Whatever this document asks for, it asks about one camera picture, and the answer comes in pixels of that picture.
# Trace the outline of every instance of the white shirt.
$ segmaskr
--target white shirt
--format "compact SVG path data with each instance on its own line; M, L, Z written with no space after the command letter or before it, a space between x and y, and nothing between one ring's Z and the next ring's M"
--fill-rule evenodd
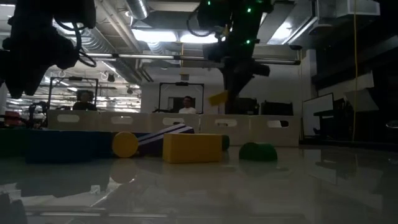
M197 110L195 108L182 108L178 113L196 114Z

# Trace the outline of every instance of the glossy white floor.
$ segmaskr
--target glossy white floor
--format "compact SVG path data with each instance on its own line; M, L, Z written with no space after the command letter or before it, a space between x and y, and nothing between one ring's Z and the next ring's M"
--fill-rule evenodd
M286 148L260 163L237 151L220 164L1 160L0 192L24 206L4 214L0 202L0 214L29 224L398 223L398 154Z

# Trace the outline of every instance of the white low wall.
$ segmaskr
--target white low wall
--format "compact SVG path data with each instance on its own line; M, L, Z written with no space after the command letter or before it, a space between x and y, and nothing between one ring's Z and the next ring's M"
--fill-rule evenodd
M49 129L57 130L153 133L183 123L196 133L228 135L232 146L247 142L290 147L299 145L298 116L50 110L48 118Z

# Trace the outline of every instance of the cable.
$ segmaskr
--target cable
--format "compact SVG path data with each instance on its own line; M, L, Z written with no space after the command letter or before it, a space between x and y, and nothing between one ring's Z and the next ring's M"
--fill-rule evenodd
M68 27L68 26L66 26L66 25L64 25L64 24L62 24L62 23L59 22L58 20L55 20L55 22L57 22L57 24L58 24L60 27L64 28L65 30L75 31L75 35L76 35L76 47L75 47L75 50L79 53L79 55L81 55L82 57L87 58L87 59L88 59L89 61L91 61L92 63L86 62L85 60L81 59L81 57L79 57L79 62L81 62L81 63L83 63L83 64L85 64L85 65L87 65L87 66L89 66L89 67L92 67L92 68L97 67L96 61L95 61L92 57L88 56L88 55L83 51L83 48L82 48L82 46L81 46L82 42L81 42L81 33L80 33L80 31L83 30L83 29L85 29L86 27L84 27L84 26L83 26L83 27L78 27L76 22L72 22L73 28L70 28L70 27Z
M356 35L356 0L354 0L354 60L355 60L355 90L354 90L354 122L353 122L353 138L355 140L356 131L356 92L358 91L358 39Z
M209 30L206 34L197 34L197 33L194 32L194 31L191 29L191 27L189 26L189 21L191 20L192 16L195 15L195 14L198 12L199 6L196 7L196 9L193 10L193 11L189 14L188 19L187 19L187 29L188 29L188 31L189 31L192 35L194 35L194 36L197 36L197 37L207 37L207 36L209 36L211 33L213 33L214 31L213 31L213 30Z

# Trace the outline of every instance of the white panel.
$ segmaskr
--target white panel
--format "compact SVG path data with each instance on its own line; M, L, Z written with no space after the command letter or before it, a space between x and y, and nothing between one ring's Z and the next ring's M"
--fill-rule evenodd
M198 114L177 114L177 113L152 113L150 117L150 131L156 132L173 126L177 123L183 123L199 133L199 115Z
M363 90L364 88L372 88L372 87L374 87L372 72L369 72L365 75L361 75L360 77L358 77L358 90ZM349 91L354 91L354 89L355 89L355 79L352 79L338 83L333 86L323 88L318 91L318 94L322 96L329 93L333 93L335 100L339 100L341 98L344 98L344 93L347 93Z
M51 130L99 131L100 129L100 113L97 111L48 110L47 118Z
M147 113L101 112L101 131L149 132Z
M282 126L281 121L288 123ZM299 146L300 117L260 115L250 116L251 140L274 146Z
M243 145L250 140L248 115L203 114L200 116L200 132L228 135L231 145Z

